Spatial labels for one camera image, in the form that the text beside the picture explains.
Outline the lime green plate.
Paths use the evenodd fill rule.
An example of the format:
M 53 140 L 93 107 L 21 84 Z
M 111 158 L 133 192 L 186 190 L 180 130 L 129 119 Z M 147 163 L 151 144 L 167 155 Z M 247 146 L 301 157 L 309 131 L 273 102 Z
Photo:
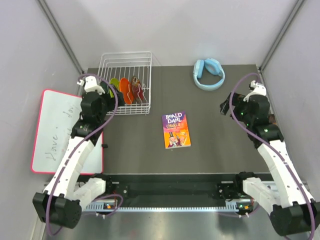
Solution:
M 115 78 L 115 77 L 113 77 L 113 78 L 111 78 L 110 80 L 109 80 L 109 83 L 111 84 L 111 85 L 113 85 L 113 88 L 115 89 L 115 90 L 119 90 L 119 80 L 117 79 L 117 78 Z M 113 93 L 113 91 L 111 90 L 111 89 L 109 89 L 109 94 L 110 94 L 110 97 L 111 98 L 114 98 L 115 96 L 114 96 L 114 93 Z

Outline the orange plate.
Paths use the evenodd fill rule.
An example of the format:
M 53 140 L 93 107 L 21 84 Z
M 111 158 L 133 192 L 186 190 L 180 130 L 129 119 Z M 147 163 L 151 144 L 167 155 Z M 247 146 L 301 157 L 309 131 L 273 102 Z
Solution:
M 131 93 L 131 85 L 127 78 L 123 77 L 119 82 L 119 90 L 123 95 L 124 102 L 127 105 L 131 105 L 133 103 L 133 95 Z

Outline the red floral plate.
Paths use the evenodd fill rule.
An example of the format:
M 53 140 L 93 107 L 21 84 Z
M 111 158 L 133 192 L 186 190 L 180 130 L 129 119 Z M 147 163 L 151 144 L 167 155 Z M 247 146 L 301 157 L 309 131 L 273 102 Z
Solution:
M 145 97 L 144 97 L 144 91 L 143 91 L 140 80 L 134 75 L 131 78 L 130 84 L 131 84 L 131 91 L 134 99 L 138 104 L 142 104 Z

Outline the white wire dish rack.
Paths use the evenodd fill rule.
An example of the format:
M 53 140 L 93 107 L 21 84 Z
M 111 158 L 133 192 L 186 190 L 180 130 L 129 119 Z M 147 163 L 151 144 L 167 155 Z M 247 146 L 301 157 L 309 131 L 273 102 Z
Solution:
M 104 53 L 98 75 L 123 95 L 116 115 L 147 115 L 151 109 L 152 58 L 150 51 Z

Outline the dark teal plate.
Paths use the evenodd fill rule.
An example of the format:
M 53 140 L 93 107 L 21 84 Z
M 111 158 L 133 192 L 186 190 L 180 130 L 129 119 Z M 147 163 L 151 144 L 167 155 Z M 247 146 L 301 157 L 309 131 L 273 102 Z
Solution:
M 100 86 L 102 88 L 102 95 L 109 94 L 109 87 L 108 84 L 105 81 L 100 82 Z

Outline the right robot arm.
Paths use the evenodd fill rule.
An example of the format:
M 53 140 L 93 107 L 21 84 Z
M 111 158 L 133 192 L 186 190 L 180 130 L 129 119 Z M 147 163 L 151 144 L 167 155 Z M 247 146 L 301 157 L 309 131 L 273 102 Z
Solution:
M 277 193 L 252 172 L 235 176 L 233 192 L 239 198 L 252 197 L 267 212 L 273 229 L 282 237 L 309 233 L 313 239 L 320 225 L 320 203 L 307 191 L 287 152 L 279 127 L 270 122 L 270 103 L 265 95 L 230 93 L 220 104 L 220 112 L 247 133 L 265 161 Z

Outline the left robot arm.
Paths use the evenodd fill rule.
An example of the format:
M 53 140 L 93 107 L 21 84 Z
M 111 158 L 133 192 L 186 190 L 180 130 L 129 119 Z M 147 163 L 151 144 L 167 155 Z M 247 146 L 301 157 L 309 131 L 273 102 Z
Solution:
M 115 115 L 118 107 L 125 104 L 123 94 L 114 85 L 108 89 L 113 94 L 98 90 L 87 90 L 82 94 L 81 111 L 60 165 L 43 192 L 33 196 L 32 203 L 39 220 L 47 225 L 73 229 L 81 213 L 97 197 L 106 199 L 113 194 L 113 185 L 101 173 L 93 174 L 82 187 L 75 188 L 85 161 L 111 121 L 106 118 L 107 113 Z

